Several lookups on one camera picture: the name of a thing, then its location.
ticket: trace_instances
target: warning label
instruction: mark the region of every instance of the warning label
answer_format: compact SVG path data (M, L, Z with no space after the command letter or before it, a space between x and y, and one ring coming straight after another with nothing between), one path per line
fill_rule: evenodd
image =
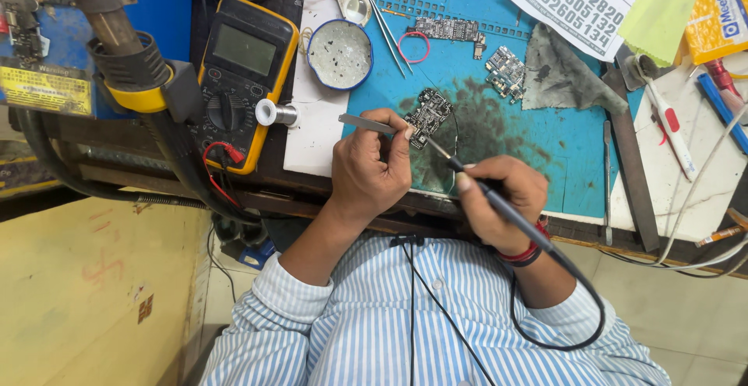
M54 65L18 69L13 58L0 58L0 90L9 104L90 114L91 83L86 76L80 69Z

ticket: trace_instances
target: man's hand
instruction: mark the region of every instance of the man's hand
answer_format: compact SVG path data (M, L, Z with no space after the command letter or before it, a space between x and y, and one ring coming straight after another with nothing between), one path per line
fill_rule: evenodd
M485 159L474 167L465 166L465 172L457 174L462 208L475 234L505 255L515 256L526 251L529 238L491 208L473 177L502 180L504 190L500 193L531 223L538 220L545 206L548 181L524 162L508 155Z
M332 196L328 205L353 224L366 227L411 187L409 139L414 128L389 108L361 113L398 132L392 141L378 132L356 128L333 148Z

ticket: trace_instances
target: blue striped shirt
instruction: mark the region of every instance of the blue striped shirt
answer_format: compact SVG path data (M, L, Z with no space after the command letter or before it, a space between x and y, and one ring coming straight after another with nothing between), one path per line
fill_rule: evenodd
M415 383L489 384L418 278L411 302L410 264L390 240L361 236L324 287L296 280L278 264L279 254L271 257L234 305L202 384L407 385L411 305ZM670 384L608 301L595 343L568 353L543 349L513 327L510 272L495 254L435 238L414 249L416 270L496 384ZM531 337L555 345L588 338L600 314L580 284L547 309L528 309L518 299L515 313Z

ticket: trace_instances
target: black bracelet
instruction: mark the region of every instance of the black bracelet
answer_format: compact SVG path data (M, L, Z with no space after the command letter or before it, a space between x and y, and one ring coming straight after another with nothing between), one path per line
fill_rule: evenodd
M519 262L506 262L509 263L510 266L514 266L515 268L523 268L525 266L528 266L530 263L533 263L537 260L537 258L540 256L540 253L542 253L543 249L540 247L536 247L535 251L533 251L532 254L530 254L527 259L521 260Z

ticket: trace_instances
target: solder wire spool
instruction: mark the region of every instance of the solder wire spool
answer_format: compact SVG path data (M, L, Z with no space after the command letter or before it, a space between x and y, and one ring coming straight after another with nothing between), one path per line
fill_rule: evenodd
M283 123L295 128L301 122L301 112L293 104L275 104L268 99L261 99L254 108L257 123L270 126L273 123Z

